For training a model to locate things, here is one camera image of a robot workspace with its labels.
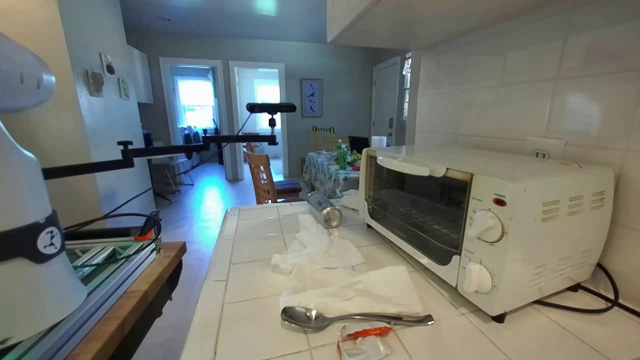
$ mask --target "wooden board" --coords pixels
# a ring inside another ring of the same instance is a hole
[[[66,359],[109,359],[187,251],[184,242],[162,243],[162,247],[160,255],[125,290]]]

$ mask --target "toaster oven door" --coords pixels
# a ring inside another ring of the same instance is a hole
[[[416,165],[409,166],[409,174],[380,165],[387,163],[382,160],[368,161],[366,211],[371,220],[440,266],[458,259],[471,174],[448,169],[433,176]]]

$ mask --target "laptop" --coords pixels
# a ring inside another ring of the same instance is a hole
[[[362,151],[369,147],[369,138],[363,136],[349,136],[349,148],[362,154]]]

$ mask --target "floral tablecloth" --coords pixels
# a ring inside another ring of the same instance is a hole
[[[316,190],[325,194],[329,199],[335,199],[337,193],[357,189],[360,186],[360,172],[340,170],[335,159],[335,151],[310,152],[307,154],[305,168],[302,170],[302,180],[310,182]]]

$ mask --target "ceiling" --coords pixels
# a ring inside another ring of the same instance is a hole
[[[326,43],[326,0],[120,0],[120,4],[126,28]]]

